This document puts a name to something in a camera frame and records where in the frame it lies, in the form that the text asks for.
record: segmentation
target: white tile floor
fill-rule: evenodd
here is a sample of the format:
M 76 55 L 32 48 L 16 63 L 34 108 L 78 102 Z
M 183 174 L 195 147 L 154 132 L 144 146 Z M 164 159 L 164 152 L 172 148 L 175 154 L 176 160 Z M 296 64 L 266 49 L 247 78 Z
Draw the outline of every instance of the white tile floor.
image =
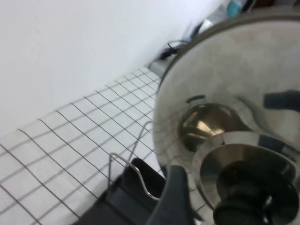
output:
M 152 119 L 159 81 L 143 67 L 0 138 L 0 224 L 76 221 L 106 189 L 109 153 L 127 158 Z M 147 126 L 134 156 L 160 172 L 153 148 Z

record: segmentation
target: metal lid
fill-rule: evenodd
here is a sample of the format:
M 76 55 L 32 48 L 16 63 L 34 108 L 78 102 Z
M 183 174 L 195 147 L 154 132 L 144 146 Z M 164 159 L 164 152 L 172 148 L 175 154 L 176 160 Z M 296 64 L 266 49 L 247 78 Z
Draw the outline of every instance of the metal lid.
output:
M 230 163 L 265 165 L 299 191 L 300 11 L 264 10 L 201 34 L 168 68 L 153 136 L 162 168 L 188 173 L 194 210 L 213 224 Z M 299 223 L 299 213 L 289 222 Z

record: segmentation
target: shiny metal surface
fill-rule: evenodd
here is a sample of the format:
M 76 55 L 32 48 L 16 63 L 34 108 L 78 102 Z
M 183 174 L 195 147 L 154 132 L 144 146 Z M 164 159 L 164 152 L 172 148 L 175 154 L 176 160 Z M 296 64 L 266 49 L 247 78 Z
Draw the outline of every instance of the shiny metal surface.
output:
M 300 191 L 299 19 L 297 10 L 264 10 L 216 25 L 163 78 L 157 158 L 186 169 L 192 206 L 208 224 L 220 201 L 216 178 L 230 162 L 265 165 Z

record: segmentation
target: stainless steel appliance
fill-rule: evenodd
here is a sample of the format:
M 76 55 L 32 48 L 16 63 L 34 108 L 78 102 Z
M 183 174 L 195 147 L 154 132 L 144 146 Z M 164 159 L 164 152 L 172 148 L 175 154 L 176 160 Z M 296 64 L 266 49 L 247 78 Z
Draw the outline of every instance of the stainless steel appliance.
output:
M 241 15 L 178 54 L 157 94 L 155 151 L 187 173 L 205 223 L 300 224 L 300 11 Z

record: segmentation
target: white wall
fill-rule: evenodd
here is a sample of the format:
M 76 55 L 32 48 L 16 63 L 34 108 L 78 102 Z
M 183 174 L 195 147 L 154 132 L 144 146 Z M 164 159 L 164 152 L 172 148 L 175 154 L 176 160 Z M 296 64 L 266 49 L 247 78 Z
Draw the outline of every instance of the white wall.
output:
M 222 0 L 2 0 L 0 136 L 149 63 Z

